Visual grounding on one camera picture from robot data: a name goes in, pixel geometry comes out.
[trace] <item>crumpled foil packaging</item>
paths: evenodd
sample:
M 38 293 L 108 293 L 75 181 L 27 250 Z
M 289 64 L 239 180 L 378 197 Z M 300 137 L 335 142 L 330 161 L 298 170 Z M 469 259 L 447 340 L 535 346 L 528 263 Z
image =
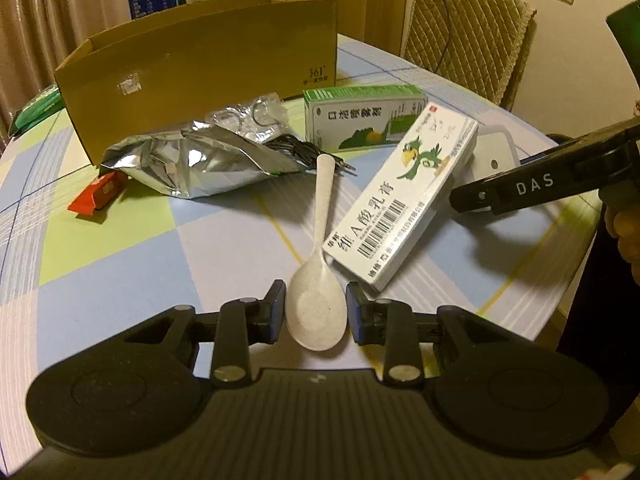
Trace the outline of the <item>crumpled foil packaging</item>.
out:
M 281 134 L 293 133 L 289 127 L 287 109 L 275 92 L 216 110 L 207 114 L 204 120 L 258 144 L 264 144 Z
M 199 121 L 127 137 L 105 152 L 102 165 L 180 198 L 224 193 L 306 170 L 284 153 Z

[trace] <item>metal bolt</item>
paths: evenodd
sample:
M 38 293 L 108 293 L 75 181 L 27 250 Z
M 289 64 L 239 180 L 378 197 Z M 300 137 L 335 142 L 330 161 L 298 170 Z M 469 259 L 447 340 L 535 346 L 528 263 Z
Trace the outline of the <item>metal bolt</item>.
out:
M 213 370 L 213 376 L 223 383 L 234 383 L 244 378 L 246 371 L 236 365 L 224 365 Z
M 420 377 L 420 370 L 413 365 L 396 365 L 389 370 L 389 376 L 401 383 L 415 381 Z

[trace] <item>tablecloth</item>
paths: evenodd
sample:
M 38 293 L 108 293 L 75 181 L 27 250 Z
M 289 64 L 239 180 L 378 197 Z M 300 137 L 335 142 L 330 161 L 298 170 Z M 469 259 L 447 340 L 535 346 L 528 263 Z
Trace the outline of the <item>tablecloth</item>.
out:
M 430 100 L 512 133 L 520 156 L 552 145 L 532 126 L 439 76 L 372 46 L 340 37 L 338 85 L 412 83 Z M 287 102 L 304 132 L 303 104 Z M 334 188 L 335 225 L 389 154 L 350 155 L 356 176 Z M 39 449 L 24 409 L 37 373 L 161 312 L 192 304 L 261 298 L 288 280 L 312 246 L 313 175 L 285 176 L 187 201 L 132 182 L 89 221 L 66 210 L 97 174 L 63 110 L 12 142 L 0 160 L 0 469 L 12 472 Z M 533 338 L 562 297 L 593 237 L 600 209 L 587 194 L 495 218 L 443 208 L 383 297 L 420 312 L 457 304 Z M 350 276 L 337 270 L 344 285 Z M 300 348 L 283 329 L 273 347 L 252 348 L 259 367 L 379 367 L 380 348 L 348 333 L 328 352 Z M 212 345 L 196 373 L 208 374 Z M 428 346 L 428 372 L 435 373 Z

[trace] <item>green medicine box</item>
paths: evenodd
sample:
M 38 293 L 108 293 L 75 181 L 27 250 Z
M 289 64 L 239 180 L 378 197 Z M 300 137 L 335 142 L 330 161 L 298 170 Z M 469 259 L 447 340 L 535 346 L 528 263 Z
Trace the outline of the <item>green medicine box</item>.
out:
M 414 85 L 305 90 L 306 140 L 326 152 L 397 144 L 427 102 Z

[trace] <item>finger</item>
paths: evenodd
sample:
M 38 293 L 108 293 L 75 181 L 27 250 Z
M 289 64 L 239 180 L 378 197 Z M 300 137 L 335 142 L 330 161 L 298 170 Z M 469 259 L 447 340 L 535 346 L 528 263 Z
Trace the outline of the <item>finger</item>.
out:
M 615 466 L 613 466 L 607 475 L 605 476 L 605 480 L 624 480 L 627 478 L 633 471 L 635 471 L 635 466 L 631 464 L 621 462 Z
M 613 238 L 618 238 L 618 233 L 616 232 L 615 227 L 613 227 L 613 222 L 617 214 L 618 213 L 610 207 L 607 207 L 604 210 L 604 225 L 607 227 L 607 233 L 609 233 Z
M 640 238 L 621 236 L 618 239 L 618 251 L 626 262 L 640 264 Z
M 620 211 L 613 221 L 613 227 L 619 236 L 640 235 L 640 204 Z
M 584 473 L 582 473 L 577 479 L 575 480 L 603 480 L 603 478 L 605 477 L 604 475 L 606 475 L 606 471 L 604 471 L 604 469 L 589 469 L 588 471 L 585 471 Z
M 634 277 L 634 281 L 640 285 L 640 264 L 631 264 L 631 274 Z

